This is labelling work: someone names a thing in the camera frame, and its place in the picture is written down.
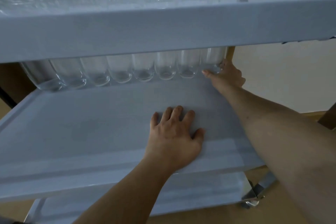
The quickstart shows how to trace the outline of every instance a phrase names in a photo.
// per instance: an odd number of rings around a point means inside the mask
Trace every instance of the floor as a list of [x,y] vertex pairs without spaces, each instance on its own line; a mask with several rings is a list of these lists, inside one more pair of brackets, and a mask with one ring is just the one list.
[[[0,118],[2,118],[10,108],[0,99]],[[246,172],[246,176],[254,184],[257,183],[268,171],[267,167]],[[33,200],[7,202],[0,204],[0,215],[23,221],[33,203]],[[239,205],[224,205],[208,209],[200,209],[182,213],[172,213],[162,216],[152,217],[148,224],[238,224],[238,223],[295,223],[306,224],[307,222],[296,208],[287,192],[280,184],[275,184],[270,189],[267,196],[260,202],[257,208],[243,209]]]

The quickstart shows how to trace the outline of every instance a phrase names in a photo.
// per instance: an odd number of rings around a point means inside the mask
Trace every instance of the shelf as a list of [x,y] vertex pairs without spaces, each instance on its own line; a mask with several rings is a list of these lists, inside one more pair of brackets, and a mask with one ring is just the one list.
[[199,157],[178,174],[263,165],[230,105],[202,77],[36,90],[0,121],[0,201],[119,182],[143,157],[152,114],[177,105],[195,110],[193,130],[207,131]]
[[[108,186],[38,199],[25,222],[71,224],[103,196]],[[237,203],[251,190],[243,172],[233,174],[172,176],[162,188],[151,216]]]
[[0,62],[321,39],[336,0],[133,0],[1,10]]

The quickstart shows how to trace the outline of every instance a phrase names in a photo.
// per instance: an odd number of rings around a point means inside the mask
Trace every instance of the person's right hand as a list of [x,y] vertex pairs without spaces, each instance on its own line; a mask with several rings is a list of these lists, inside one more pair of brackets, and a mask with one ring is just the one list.
[[222,93],[225,86],[231,85],[235,87],[242,87],[246,79],[242,77],[242,72],[237,69],[232,61],[223,60],[221,64],[222,71],[218,74],[210,70],[203,70],[202,73],[206,78],[211,79],[212,85]]

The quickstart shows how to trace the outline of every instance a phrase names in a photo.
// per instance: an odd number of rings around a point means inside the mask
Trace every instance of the wall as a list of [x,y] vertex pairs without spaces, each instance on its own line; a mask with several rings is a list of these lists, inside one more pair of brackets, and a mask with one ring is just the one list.
[[298,112],[336,102],[336,40],[237,47],[233,62],[247,90]]

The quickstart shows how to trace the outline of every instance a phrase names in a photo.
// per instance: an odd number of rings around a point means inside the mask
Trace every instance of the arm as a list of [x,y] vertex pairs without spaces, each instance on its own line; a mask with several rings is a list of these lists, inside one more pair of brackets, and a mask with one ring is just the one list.
[[189,111],[179,121],[183,108],[168,107],[160,123],[158,113],[150,121],[149,140],[142,161],[102,198],[87,209],[75,224],[145,223],[167,179],[192,162],[202,149],[204,130],[193,138],[189,129],[195,118]]
[[299,113],[260,98],[241,86],[232,62],[222,72],[205,70],[228,100],[259,156],[312,223],[336,219],[336,134]]

